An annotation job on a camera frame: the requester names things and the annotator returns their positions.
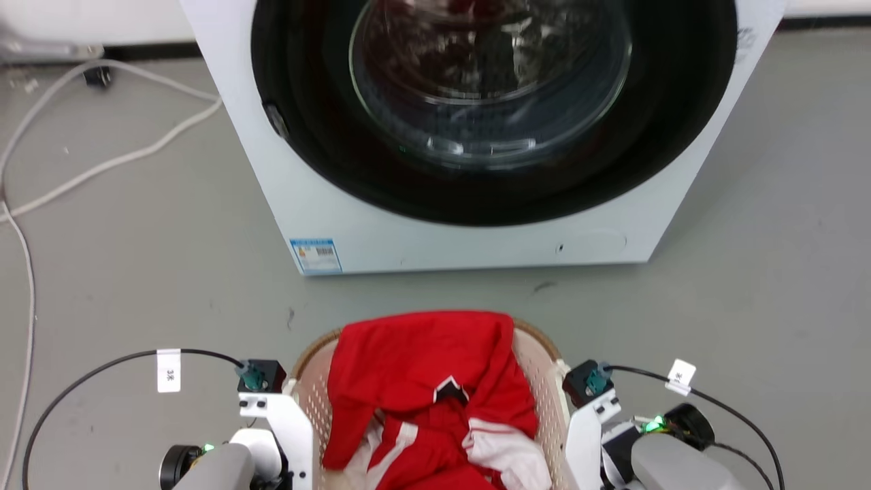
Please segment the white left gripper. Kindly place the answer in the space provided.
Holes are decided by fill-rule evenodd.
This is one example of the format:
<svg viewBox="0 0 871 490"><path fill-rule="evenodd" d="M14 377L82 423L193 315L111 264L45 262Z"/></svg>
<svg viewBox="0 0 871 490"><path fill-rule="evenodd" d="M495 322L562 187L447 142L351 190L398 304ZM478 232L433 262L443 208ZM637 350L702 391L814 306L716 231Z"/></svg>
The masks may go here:
<svg viewBox="0 0 871 490"><path fill-rule="evenodd" d="M283 393L239 393L240 416L264 419L267 430L237 431L237 443L252 457L253 474L290 489L314 489L314 428L293 397Z"/></svg>

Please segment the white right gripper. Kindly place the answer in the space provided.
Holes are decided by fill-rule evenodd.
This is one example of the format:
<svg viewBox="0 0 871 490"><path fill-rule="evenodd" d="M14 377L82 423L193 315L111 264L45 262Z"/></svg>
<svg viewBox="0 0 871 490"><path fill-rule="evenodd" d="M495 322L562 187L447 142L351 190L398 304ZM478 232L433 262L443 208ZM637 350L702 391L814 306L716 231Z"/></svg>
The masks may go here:
<svg viewBox="0 0 871 490"><path fill-rule="evenodd" d="M565 441L565 477L570 489L602 489L602 428L620 413L616 396L599 396L570 416Z"/></svg>

